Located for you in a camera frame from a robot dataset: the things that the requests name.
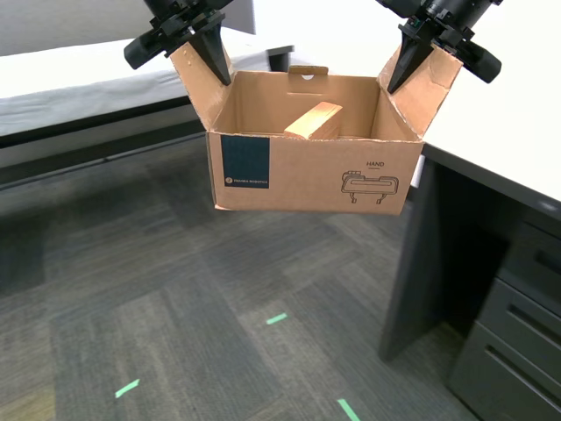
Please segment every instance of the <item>blue label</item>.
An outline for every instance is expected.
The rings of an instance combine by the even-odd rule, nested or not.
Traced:
[[[224,186],[269,188],[270,139],[222,135]]]

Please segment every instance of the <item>box flap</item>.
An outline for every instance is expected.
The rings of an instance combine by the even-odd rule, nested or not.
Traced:
[[[378,76],[380,86],[386,92],[399,53],[400,48]],[[435,46],[427,60],[407,81],[393,95],[388,95],[409,127],[419,136],[427,132],[461,68],[460,60]]]
[[[224,54],[232,76],[233,67],[230,57],[225,50]],[[212,129],[218,113],[230,94],[234,82],[233,77],[232,83],[229,86],[224,86],[189,43],[173,52],[171,60],[183,82],[183,86],[187,90],[197,115],[201,119],[202,125],[207,131]]]

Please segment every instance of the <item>desk drawer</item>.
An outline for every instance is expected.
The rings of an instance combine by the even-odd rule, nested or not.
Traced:
[[[499,277],[561,316],[561,239],[524,224]]]
[[[559,421],[561,386],[476,323],[451,390],[485,421]]]
[[[561,318],[496,280],[479,322],[561,382]]]

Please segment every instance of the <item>drawer handle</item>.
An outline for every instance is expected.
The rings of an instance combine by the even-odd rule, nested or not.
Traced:
[[[536,253],[535,259],[540,265],[561,276],[561,259],[558,256],[540,250]]]
[[[538,322],[530,316],[526,311],[519,309],[514,305],[508,307],[508,314],[518,320],[520,323],[528,327],[530,330],[550,342],[554,347],[561,350],[561,336],[552,331],[546,325]]]
[[[502,353],[497,351],[492,346],[486,346],[485,352],[491,358],[501,364],[510,374],[524,383],[529,389],[539,395],[545,402],[555,408],[557,412],[561,412],[561,401],[559,401],[559,399],[557,399],[555,395],[550,393],[549,390],[538,384],[529,375],[521,371],[521,369],[518,368],[512,361],[510,361],[507,357],[505,357]]]

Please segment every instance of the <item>desk leg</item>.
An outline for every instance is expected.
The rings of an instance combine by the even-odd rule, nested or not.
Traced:
[[[459,227],[470,218],[473,199],[459,191],[462,186],[450,180],[455,178],[450,172],[425,160],[382,332],[383,360],[391,360],[445,317],[445,265]]]
[[[269,66],[272,72],[287,72],[290,65],[290,54],[269,55]]]

